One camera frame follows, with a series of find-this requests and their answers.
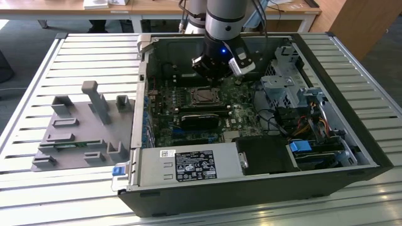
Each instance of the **metal slotted table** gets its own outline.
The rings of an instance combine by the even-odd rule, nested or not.
[[[402,110],[335,37],[301,34],[395,168],[328,197],[138,218],[110,190],[112,167],[29,172],[54,95],[136,96],[137,34],[69,34],[50,50],[0,137],[1,225],[395,225],[402,221]],[[308,67],[305,72],[317,85]]]

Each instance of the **circuit board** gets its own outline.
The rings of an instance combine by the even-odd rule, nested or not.
[[[156,147],[223,143],[235,137],[263,134],[251,105],[253,82],[235,81],[228,77],[211,88],[176,87],[173,81],[165,80],[148,92]],[[181,128],[185,117],[195,116],[212,117],[216,124],[208,129]]]

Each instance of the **sticker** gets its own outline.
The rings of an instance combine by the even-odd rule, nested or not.
[[[128,13],[128,11],[110,11],[110,13]]]
[[[217,178],[212,151],[176,153],[175,161],[179,182]]]
[[[160,150],[160,157],[173,157],[176,150]]]

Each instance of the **warning label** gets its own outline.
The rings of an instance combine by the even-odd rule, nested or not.
[[[175,154],[179,182],[217,178],[212,151]]]

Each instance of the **red wire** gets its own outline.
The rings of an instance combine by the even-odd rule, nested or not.
[[[296,121],[296,128],[297,128],[297,129],[300,128],[300,120],[301,120],[303,118],[305,118],[304,115],[303,115],[303,116],[299,118],[299,120]]]

